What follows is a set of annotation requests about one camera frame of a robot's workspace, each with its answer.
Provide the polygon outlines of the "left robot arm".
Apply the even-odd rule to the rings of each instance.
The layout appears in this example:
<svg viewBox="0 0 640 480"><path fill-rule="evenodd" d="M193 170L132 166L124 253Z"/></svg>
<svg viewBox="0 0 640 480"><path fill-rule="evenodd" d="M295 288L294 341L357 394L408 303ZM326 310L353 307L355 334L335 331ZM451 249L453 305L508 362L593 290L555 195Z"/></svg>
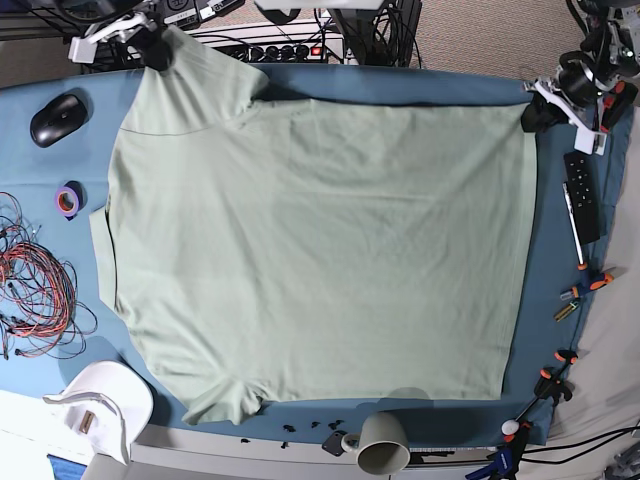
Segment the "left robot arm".
<svg viewBox="0 0 640 480"><path fill-rule="evenodd" d="M576 128L574 148L602 155L608 134L638 95L639 3L568 1L583 39L559 57L556 73L525 84L533 97L521 116L529 133Z"/></svg>

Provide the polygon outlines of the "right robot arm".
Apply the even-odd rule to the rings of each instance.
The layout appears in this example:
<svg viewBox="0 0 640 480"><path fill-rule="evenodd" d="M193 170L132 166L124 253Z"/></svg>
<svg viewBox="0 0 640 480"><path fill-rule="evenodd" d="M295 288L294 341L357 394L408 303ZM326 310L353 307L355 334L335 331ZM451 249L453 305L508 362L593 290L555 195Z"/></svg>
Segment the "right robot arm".
<svg viewBox="0 0 640 480"><path fill-rule="evenodd" d="M90 73L149 67L166 70L172 48L159 1L26 1L69 46L69 60Z"/></svg>

